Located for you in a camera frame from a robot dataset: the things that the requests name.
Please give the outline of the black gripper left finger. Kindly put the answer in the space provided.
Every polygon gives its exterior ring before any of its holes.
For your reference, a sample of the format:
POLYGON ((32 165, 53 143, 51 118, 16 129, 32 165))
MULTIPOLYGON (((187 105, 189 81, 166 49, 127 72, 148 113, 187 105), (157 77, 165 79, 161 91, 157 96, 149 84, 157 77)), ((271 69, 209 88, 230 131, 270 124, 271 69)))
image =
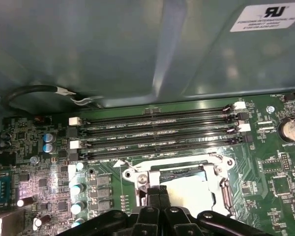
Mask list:
POLYGON ((160 187, 147 190, 148 205, 127 215, 111 210, 71 229, 72 236, 157 236, 160 187))

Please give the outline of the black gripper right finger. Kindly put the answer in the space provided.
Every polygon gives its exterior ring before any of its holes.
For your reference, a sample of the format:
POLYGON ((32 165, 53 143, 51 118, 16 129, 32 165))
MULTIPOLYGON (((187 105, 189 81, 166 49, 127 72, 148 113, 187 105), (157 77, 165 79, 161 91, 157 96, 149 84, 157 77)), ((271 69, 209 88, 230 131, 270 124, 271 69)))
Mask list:
POLYGON ((159 198, 165 222, 173 236, 261 236, 262 231, 215 211, 191 216, 178 206, 171 206, 167 187, 159 186, 159 198))

